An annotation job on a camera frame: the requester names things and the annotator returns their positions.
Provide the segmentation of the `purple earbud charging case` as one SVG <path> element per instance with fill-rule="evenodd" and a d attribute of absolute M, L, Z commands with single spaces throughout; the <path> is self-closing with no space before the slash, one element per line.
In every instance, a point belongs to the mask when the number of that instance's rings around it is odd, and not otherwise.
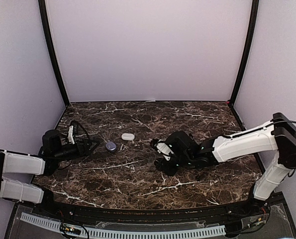
<path fill-rule="evenodd" d="M 108 152 L 111 152 L 111 153 L 114 153 L 117 151 L 117 145 L 112 142 L 112 141 L 108 141 L 106 144 L 105 144 L 105 147 L 107 149 Z"/>

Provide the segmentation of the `white earbud charging case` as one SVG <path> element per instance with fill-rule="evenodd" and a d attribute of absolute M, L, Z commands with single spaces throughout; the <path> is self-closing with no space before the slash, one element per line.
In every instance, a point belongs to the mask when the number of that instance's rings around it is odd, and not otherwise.
<path fill-rule="evenodd" d="M 121 135 L 121 139 L 126 141 L 133 141 L 135 139 L 135 135 L 132 133 L 123 133 Z"/>

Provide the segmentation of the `black earbud charging case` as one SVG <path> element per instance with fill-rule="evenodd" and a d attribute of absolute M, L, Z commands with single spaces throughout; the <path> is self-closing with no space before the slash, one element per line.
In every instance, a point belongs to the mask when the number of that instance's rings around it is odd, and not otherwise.
<path fill-rule="evenodd" d="M 155 165 L 155 167 L 156 167 L 156 169 L 157 170 L 159 170 L 159 171 L 163 171 L 164 170 L 164 168 L 165 168 L 165 166 L 166 166 L 166 160 L 155 160 L 154 161 L 154 165 Z"/>

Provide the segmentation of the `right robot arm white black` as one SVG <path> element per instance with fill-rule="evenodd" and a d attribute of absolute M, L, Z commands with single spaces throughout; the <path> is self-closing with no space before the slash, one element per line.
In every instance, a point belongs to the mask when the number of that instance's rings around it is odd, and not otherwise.
<path fill-rule="evenodd" d="M 201 143 L 184 131 L 176 131 L 166 140 L 151 140 L 150 145 L 163 156 L 155 161 L 156 168 L 168 176 L 175 175 L 179 167 L 202 169 L 240 156 L 274 151 L 272 163 L 252 187 L 251 198 L 242 206 L 247 216 L 255 215 L 262 202 L 296 170 L 296 121 L 282 113 L 273 114 L 270 121 L 255 128 Z"/>

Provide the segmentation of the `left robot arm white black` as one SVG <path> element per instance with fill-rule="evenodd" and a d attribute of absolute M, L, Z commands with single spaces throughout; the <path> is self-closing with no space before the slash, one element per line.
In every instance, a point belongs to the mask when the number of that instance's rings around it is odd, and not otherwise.
<path fill-rule="evenodd" d="M 66 144 L 62 144 L 60 132 L 49 130 L 42 136 L 38 155 L 0 149 L 0 198 L 39 204 L 48 217 L 55 217 L 59 207 L 53 202 L 52 191 L 5 177 L 5 174 L 31 174 L 50 176 L 60 167 L 60 162 L 87 157 L 99 146 L 100 141 L 86 136 L 74 139 L 74 128 L 69 128 Z"/>

